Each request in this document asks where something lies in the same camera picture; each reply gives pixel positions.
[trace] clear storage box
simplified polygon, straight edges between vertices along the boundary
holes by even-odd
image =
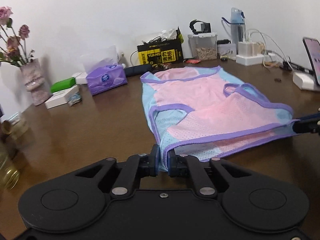
[[[192,56],[199,60],[209,60],[217,58],[217,34],[200,33],[189,34],[189,43]]]

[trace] red object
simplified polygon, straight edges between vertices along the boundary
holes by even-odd
[[[188,59],[186,61],[186,63],[191,63],[191,64],[198,64],[199,62],[201,62],[201,60],[199,59]]]

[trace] phone screen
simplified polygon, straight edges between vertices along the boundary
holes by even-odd
[[[317,40],[305,38],[305,46],[311,61],[318,85],[320,84],[320,43]]]

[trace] silver rivet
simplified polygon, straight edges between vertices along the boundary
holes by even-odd
[[[202,195],[213,195],[216,191],[214,188],[212,187],[203,187],[199,190],[199,192],[202,194]]]
[[[169,195],[167,193],[160,193],[159,197],[166,198],[166,197],[169,197]]]
[[[112,189],[112,193],[114,195],[124,195],[128,193],[128,190],[125,187],[115,187],[114,189]]]

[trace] blue logo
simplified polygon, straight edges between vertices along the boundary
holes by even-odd
[[[102,76],[101,79],[102,79],[103,82],[106,82],[109,79],[109,76],[107,74],[105,74],[105,75]]]

